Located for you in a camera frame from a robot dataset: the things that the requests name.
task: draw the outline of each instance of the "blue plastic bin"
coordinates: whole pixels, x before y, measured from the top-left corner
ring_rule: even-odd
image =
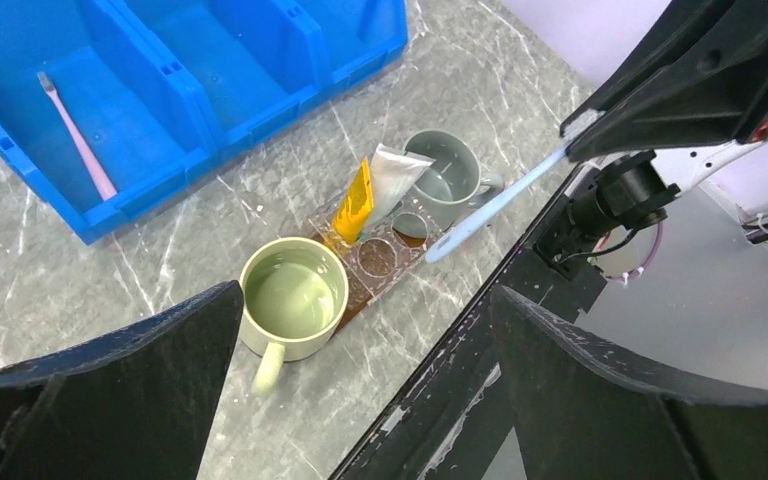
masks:
[[[0,0],[0,155],[89,244],[406,43],[403,0]],[[108,201],[40,71],[117,187]]]

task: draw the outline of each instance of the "toothbrush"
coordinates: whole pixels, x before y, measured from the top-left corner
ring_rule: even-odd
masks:
[[[517,180],[513,185],[506,188],[502,193],[496,196],[494,199],[487,202],[483,207],[479,208],[467,217],[463,222],[459,223],[452,231],[443,235],[440,240],[431,246],[425,253],[425,261],[428,263],[436,263],[446,255],[452,252],[452,250],[458,248],[460,244],[465,242],[475,232],[481,229],[484,225],[487,225],[493,217],[496,216],[502,209],[507,206],[514,198],[525,191],[529,185],[534,183],[535,180],[543,176],[552,167],[557,165],[561,160],[566,158],[566,150],[569,142],[565,142],[561,148],[549,155],[548,158],[543,160],[540,165],[537,165],[533,170],[528,172],[524,177]]]
[[[48,75],[46,75],[45,72],[39,72],[37,73],[37,78],[39,78],[40,85],[42,85],[46,95],[51,98],[52,103],[57,107],[57,111],[60,113],[60,118],[63,119],[63,123],[66,124],[66,128],[69,129],[69,134],[72,135],[72,141],[75,142],[75,146],[78,148],[78,153],[81,154],[81,159],[83,159],[84,165],[90,172],[90,177],[92,177],[95,188],[98,190],[101,198],[107,200],[116,195],[116,187],[113,186],[113,182],[110,181],[107,173],[104,172],[104,168],[102,168],[101,164],[98,162],[95,154],[92,153],[87,141],[84,139],[83,135],[81,135],[81,132],[78,131],[78,127],[75,125],[75,122],[72,121],[72,117],[69,116],[66,107],[63,106],[63,101],[60,100],[60,95],[57,94],[57,89],[54,88],[54,84],[51,83]]]

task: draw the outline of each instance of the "toothbrush head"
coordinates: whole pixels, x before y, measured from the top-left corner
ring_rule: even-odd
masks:
[[[42,85],[43,90],[46,92],[54,91],[54,84],[51,83],[51,79],[48,78],[48,75],[46,75],[45,72],[37,73],[37,78],[40,79],[40,85]]]

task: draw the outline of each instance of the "marble countertop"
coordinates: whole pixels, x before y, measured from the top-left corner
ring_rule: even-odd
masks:
[[[92,246],[0,159],[0,367],[160,312],[238,278],[301,226],[379,142],[439,128],[518,178],[557,147],[584,81],[494,0],[410,0],[404,57],[214,175]],[[563,180],[550,172],[436,265],[421,264],[322,351],[249,394],[258,358],[238,343],[200,478],[327,478]]]

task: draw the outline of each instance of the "clear plastic holder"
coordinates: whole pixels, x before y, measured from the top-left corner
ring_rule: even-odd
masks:
[[[389,215],[365,229],[361,239],[349,245],[331,225],[345,195],[343,191],[326,202],[305,223],[306,236],[329,246],[343,261],[349,276],[349,302],[338,331],[395,286],[422,260],[428,247],[443,236],[419,200],[408,192]],[[401,215],[419,219],[425,225],[425,238],[407,237],[393,230],[394,221]]]

